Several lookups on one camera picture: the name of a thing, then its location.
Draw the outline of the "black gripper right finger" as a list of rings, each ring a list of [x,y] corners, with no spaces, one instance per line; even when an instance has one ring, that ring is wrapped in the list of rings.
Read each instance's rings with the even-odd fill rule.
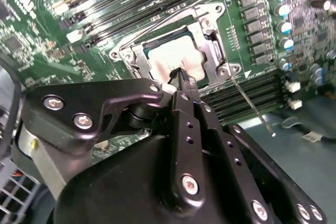
[[[240,126],[222,127],[200,100],[195,79],[181,71],[181,90],[198,109],[209,144],[224,159],[242,223],[327,223],[322,209]]]

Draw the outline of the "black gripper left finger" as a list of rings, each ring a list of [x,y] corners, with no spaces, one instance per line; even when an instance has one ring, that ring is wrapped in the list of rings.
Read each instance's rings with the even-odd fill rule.
[[[172,94],[150,79],[128,79],[34,88],[24,99],[22,130],[45,146],[38,169],[51,187],[60,181],[57,201],[76,175],[150,137],[172,144],[170,192],[182,210],[205,202],[202,127],[198,109],[181,90],[181,71],[170,74]]]

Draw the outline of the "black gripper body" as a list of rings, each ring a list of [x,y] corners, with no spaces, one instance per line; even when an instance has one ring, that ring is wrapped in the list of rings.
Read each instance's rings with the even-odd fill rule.
[[[57,201],[54,223],[253,223],[218,145],[202,133],[205,202],[177,207],[170,192],[172,144],[166,137],[137,142],[76,175]]]

